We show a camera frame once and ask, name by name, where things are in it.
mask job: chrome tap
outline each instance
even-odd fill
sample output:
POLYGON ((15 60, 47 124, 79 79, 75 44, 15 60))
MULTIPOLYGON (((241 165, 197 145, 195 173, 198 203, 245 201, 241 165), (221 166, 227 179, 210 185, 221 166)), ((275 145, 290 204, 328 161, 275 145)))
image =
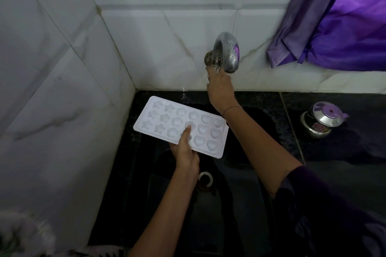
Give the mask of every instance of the chrome tap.
POLYGON ((205 65, 223 68, 227 73, 234 73, 239 68, 240 52, 236 38, 229 32, 219 34, 213 46, 204 58, 205 65))

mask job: sink basin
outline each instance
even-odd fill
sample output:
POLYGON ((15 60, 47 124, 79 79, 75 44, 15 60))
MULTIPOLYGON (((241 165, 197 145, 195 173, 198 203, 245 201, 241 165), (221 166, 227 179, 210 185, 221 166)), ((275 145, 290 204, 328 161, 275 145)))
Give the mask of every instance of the sink basin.
MULTIPOLYGON (((210 105, 189 106, 217 114, 210 105)), ((257 108, 244 108, 274 139, 279 141, 272 119, 257 108)), ((175 160, 168 143, 143 137, 153 146, 144 223, 146 227, 167 189, 175 160)), ((176 254, 219 256, 265 256, 273 248, 274 226, 271 201, 241 145, 229 130, 221 159, 200 154, 200 172, 213 177, 209 189, 196 187, 185 217, 176 254)))

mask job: person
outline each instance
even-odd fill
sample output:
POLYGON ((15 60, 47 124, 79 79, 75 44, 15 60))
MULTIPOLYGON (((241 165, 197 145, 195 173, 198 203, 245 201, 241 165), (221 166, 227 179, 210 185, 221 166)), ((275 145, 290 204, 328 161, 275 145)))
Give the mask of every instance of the person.
MULTIPOLYGON (((223 115, 273 198, 283 256, 386 256, 386 226, 334 193, 271 138, 238 104, 230 76, 208 67, 210 103, 223 115)), ((150 223, 129 257, 173 256, 199 174, 188 143, 190 126, 170 144, 176 169, 150 223)))

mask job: purple curtain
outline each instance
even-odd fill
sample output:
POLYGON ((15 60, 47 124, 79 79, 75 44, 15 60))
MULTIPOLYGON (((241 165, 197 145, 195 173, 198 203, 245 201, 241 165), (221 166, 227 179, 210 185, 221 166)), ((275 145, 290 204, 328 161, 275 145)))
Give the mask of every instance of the purple curtain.
POLYGON ((291 0, 267 53, 272 67, 386 71, 386 0, 291 0))

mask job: person's left hand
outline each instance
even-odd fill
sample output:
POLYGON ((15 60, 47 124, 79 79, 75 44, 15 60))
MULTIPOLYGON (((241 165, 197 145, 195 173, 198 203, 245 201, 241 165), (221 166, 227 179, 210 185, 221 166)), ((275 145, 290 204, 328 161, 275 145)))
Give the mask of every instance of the person's left hand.
POLYGON ((197 178, 200 171, 200 158, 196 151, 192 151, 188 143, 191 126, 188 125, 181 135, 178 144, 169 143, 170 149, 176 158, 176 171, 186 173, 192 178, 197 178))

